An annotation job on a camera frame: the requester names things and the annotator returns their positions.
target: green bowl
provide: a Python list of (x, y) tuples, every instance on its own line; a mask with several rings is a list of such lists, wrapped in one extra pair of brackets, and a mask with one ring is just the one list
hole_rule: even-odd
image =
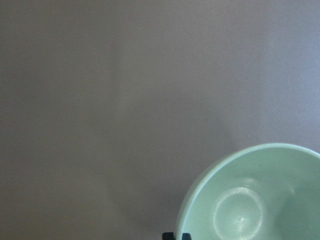
[(176, 240), (320, 240), (320, 155), (284, 143), (209, 167), (182, 203)]

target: bowl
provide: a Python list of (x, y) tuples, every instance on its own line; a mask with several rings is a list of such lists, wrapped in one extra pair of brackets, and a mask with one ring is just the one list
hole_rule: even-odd
[(320, 155), (305, 147), (249, 147), (210, 166), (180, 208), (175, 239), (319, 240)]

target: gray surface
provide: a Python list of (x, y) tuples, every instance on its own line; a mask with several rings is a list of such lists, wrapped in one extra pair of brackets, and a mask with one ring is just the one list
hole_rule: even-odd
[(318, 0), (2, 1), (0, 239), (159, 240), (213, 161), (320, 152)]

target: black object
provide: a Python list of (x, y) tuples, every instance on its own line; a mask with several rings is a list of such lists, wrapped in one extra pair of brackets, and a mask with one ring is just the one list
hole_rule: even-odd
[[(173, 232), (164, 232), (162, 234), (162, 240), (176, 240)], [(182, 240), (192, 240), (189, 233), (182, 234)]]

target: plastic bowl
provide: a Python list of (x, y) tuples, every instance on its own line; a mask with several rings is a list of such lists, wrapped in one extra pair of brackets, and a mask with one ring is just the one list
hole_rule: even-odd
[(176, 240), (319, 240), (320, 155), (284, 143), (209, 167), (182, 203)]

